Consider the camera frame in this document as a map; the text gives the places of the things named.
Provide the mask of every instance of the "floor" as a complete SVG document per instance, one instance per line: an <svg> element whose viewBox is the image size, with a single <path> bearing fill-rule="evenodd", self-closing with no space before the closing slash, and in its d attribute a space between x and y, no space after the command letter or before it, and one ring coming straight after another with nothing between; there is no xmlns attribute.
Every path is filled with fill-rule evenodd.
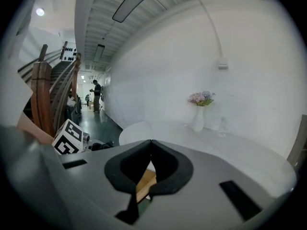
<svg viewBox="0 0 307 230"><path fill-rule="evenodd" d="M119 146L118 140L122 129L103 110L97 114L83 105L79 126L83 128L84 132L90 134L91 139L97 139L104 143L111 140L114 142L114 147Z"/></svg>

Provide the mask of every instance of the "table top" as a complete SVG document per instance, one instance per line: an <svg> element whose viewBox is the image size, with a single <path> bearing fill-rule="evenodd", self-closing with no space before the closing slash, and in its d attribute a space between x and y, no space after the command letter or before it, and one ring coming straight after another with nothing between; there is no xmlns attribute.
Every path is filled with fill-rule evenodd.
<svg viewBox="0 0 307 230"><path fill-rule="evenodd" d="M296 184L295 172L284 157L243 137L205 128L195 132L175 121L153 121L136 123L124 129L119 144L147 139L170 142L222 158L273 197L289 192ZM148 169L154 170L152 163Z"/></svg>

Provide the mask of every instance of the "electrical cable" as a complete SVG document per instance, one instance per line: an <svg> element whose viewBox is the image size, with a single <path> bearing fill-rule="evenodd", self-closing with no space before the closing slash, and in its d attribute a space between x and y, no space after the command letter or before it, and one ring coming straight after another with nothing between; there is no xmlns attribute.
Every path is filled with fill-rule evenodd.
<svg viewBox="0 0 307 230"><path fill-rule="evenodd" d="M202 3L201 0L198 0L198 1L200 2L200 4L201 4L203 10L207 13L208 18L209 18L209 21L210 21L210 23L211 23L211 25L212 25L212 27L213 27L214 34L215 34L216 41L217 41L217 45L218 45L218 48L219 48L220 57L224 57L224 55L223 55L223 50L222 50L222 44L221 44L221 41L220 41L220 37L219 37L219 35L218 35L218 33L217 33L215 24L214 24L214 22L213 22L213 20L212 20L212 18L211 18L211 16L210 16L208 10L206 9L205 5Z"/></svg>

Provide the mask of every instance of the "flower vase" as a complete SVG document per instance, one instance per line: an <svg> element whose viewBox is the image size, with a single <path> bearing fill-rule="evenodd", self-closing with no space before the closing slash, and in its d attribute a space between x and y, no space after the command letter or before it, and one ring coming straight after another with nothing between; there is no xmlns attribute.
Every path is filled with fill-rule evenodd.
<svg viewBox="0 0 307 230"><path fill-rule="evenodd" d="M200 132L203 128L204 119L203 119L203 106L196 106L196 114L192 120L191 128L196 131Z"/></svg>

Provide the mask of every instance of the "flower bouquet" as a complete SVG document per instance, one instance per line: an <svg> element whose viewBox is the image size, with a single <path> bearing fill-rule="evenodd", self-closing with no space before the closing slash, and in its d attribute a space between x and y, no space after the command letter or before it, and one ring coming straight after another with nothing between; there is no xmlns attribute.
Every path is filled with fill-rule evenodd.
<svg viewBox="0 0 307 230"><path fill-rule="evenodd" d="M210 105L213 102L213 96L215 93L209 91L203 91L199 93L193 93L189 96L188 102L197 106L197 112L192 120L191 128L194 131L201 131L203 128L203 109L204 106Z"/></svg>

